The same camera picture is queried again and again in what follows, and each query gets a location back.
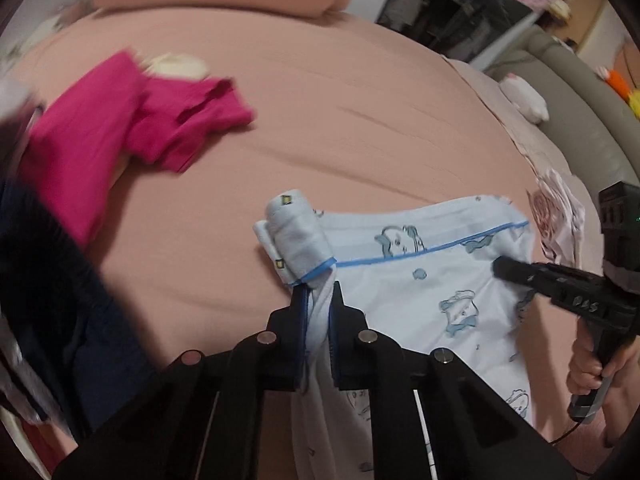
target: human hand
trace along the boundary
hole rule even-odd
[[[569,373],[566,378],[566,385],[572,394],[587,395],[591,390],[599,388],[602,384],[601,376],[614,375],[611,386],[618,388],[624,386],[631,376],[638,374],[640,338],[621,346],[603,369],[602,364],[593,354],[593,339],[587,325],[579,319],[572,350],[574,355],[569,362]]]

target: crumpled pink clothing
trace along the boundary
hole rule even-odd
[[[102,225],[120,152],[181,173],[209,132],[253,118],[229,79],[146,76],[122,51],[50,106],[30,133],[18,175],[85,247]]]

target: bed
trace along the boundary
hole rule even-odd
[[[288,303],[252,233],[283,190],[336,212],[493,194],[532,219],[534,172],[495,109],[445,59],[399,34],[341,12],[98,11],[31,50],[14,75],[50,103],[123,48],[196,56],[234,78],[257,112],[251,126],[211,137],[184,174],[132,161],[111,189],[88,254],[158,365],[191,348],[230,349]],[[539,243],[534,260],[543,260]],[[548,439],[571,425],[574,330],[575,318],[544,300],[522,327],[535,426]],[[260,478],[296,478],[289,425],[288,397],[268,396]]]

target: forearm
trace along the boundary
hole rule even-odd
[[[620,379],[614,378],[602,405],[607,424],[606,440],[611,445],[615,445],[625,433],[640,405],[640,366],[637,362],[629,368],[625,377]]]

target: dark blue clothing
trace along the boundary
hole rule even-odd
[[[121,308],[36,196],[0,184],[0,308],[76,440],[154,373]]]

